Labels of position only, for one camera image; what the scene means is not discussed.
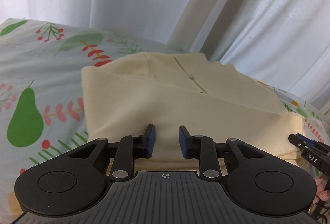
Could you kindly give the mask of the cream knit sweater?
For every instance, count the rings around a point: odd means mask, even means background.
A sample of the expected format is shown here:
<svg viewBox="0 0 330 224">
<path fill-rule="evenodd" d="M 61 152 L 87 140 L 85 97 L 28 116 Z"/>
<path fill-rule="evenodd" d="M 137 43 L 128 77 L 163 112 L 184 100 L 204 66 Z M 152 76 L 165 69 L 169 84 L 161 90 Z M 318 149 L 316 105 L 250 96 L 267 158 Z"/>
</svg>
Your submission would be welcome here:
<svg viewBox="0 0 330 224">
<path fill-rule="evenodd" d="M 182 156 L 181 126 L 218 143 L 237 138 L 294 165 L 302 163 L 288 136 L 303 132 L 303 119 L 232 65 L 209 62 L 203 54 L 138 53 L 87 66 L 81 74 L 90 140 L 118 142 L 155 126 L 152 157 L 137 160 L 138 170 L 198 167 Z"/>
</svg>

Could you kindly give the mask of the white sheer curtain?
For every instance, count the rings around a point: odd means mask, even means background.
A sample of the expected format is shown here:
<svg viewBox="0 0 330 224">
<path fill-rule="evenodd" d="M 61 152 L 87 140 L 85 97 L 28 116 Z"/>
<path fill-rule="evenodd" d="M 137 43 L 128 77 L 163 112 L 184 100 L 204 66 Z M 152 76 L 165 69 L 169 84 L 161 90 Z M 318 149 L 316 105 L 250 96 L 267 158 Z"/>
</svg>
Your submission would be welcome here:
<svg viewBox="0 0 330 224">
<path fill-rule="evenodd" d="M 10 17 L 201 52 L 329 111 L 329 0 L 1 0 Z"/>
</svg>

